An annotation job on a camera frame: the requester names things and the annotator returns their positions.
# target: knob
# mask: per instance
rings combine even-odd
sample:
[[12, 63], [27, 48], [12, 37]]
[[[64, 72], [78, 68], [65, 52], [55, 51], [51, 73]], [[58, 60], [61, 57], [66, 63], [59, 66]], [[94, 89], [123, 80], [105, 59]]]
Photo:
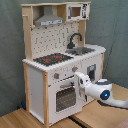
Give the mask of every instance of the knob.
[[59, 79], [59, 74], [58, 74], [58, 73], [55, 73], [55, 74], [54, 74], [54, 78], [55, 78], [55, 79]]
[[75, 72], [78, 68], [77, 67], [73, 67], [72, 71]]

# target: stovetop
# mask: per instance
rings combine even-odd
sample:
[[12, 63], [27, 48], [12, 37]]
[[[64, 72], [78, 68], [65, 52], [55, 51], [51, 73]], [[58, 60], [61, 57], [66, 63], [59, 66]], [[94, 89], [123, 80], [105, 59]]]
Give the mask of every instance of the stovetop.
[[54, 64], [67, 61], [69, 59], [73, 59], [73, 57], [70, 57], [70, 56], [67, 56], [61, 53], [54, 53], [54, 54], [50, 54], [50, 55], [43, 56], [40, 58], [36, 58], [33, 61], [48, 67]]

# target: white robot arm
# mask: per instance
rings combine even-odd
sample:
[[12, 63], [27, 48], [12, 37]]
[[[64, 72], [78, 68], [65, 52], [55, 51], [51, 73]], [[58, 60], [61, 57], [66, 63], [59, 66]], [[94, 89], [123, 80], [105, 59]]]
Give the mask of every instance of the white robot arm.
[[102, 106], [128, 109], [128, 100], [121, 101], [113, 98], [112, 83], [107, 79], [100, 79], [95, 84], [92, 84], [89, 76], [81, 72], [75, 72], [74, 78], [78, 99], [81, 99], [81, 94], [84, 94], [97, 99], [98, 103]]

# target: oven window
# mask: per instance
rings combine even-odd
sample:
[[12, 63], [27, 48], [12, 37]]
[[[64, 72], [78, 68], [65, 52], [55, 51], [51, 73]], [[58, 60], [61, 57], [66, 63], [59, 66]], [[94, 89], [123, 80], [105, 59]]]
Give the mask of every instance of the oven window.
[[73, 87], [56, 93], [56, 112], [74, 106], [75, 104], [76, 93]]
[[80, 16], [81, 7], [72, 7], [72, 17]]

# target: toy kitchen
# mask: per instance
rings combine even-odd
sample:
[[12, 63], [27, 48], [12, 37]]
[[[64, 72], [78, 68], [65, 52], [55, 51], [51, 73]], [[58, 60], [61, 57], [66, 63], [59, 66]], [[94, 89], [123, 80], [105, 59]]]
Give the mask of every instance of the toy kitchen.
[[85, 44], [91, 2], [22, 4], [26, 59], [26, 108], [49, 127], [82, 111], [90, 96], [76, 98], [74, 73], [92, 83], [102, 77], [105, 48]]

